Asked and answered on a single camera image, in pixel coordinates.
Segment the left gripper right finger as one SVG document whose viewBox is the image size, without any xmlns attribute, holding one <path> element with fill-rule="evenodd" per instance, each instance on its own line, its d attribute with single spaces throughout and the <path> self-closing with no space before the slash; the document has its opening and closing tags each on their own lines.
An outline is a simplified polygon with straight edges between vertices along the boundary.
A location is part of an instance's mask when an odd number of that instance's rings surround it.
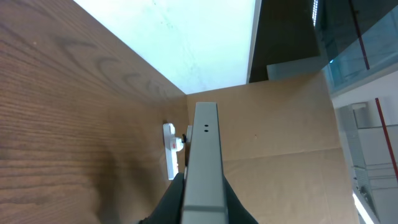
<svg viewBox="0 0 398 224">
<path fill-rule="evenodd" d="M 226 191 L 226 201 L 228 209 L 229 224 L 258 224 L 256 219 L 244 208 L 239 201 L 234 190 L 230 186 L 226 177 L 224 177 L 224 186 Z"/>
</svg>

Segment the white USB charger adapter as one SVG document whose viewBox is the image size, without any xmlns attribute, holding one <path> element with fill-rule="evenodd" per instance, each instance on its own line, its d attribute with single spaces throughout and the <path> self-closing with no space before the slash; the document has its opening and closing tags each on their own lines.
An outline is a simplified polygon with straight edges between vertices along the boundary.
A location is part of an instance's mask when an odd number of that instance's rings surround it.
<svg viewBox="0 0 398 224">
<path fill-rule="evenodd" d="M 172 138 L 170 140 L 170 149 L 175 152 L 179 152 L 184 147 L 184 141 L 181 138 Z"/>
</svg>

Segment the white power strip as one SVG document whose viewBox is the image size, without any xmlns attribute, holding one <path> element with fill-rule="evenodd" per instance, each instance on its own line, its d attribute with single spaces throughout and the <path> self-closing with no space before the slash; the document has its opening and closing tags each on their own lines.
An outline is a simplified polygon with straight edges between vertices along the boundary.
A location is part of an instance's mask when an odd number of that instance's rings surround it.
<svg viewBox="0 0 398 224">
<path fill-rule="evenodd" d="M 178 174 L 178 159 L 177 153 L 170 149 L 170 140 L 177 138 L 175 136 L 175 127 L 172 123 L 163 124 L 163 137 L 165 146 L 165 158 L 167 165 L 167 176 L 169 180 L 173 180 Z"/>
</svg>

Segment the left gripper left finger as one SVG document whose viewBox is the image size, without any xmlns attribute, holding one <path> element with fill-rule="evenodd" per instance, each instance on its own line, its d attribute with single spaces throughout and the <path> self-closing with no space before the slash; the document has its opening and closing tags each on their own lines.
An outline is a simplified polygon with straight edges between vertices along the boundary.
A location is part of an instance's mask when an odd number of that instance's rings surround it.
<svg viewBox="0 0 398 224">
<path fill-rule="evenodd" d="M 154 211 L 138 224 L 179 224 L 184 193 L 184 174 L 178 173 Z"/>
</svg>

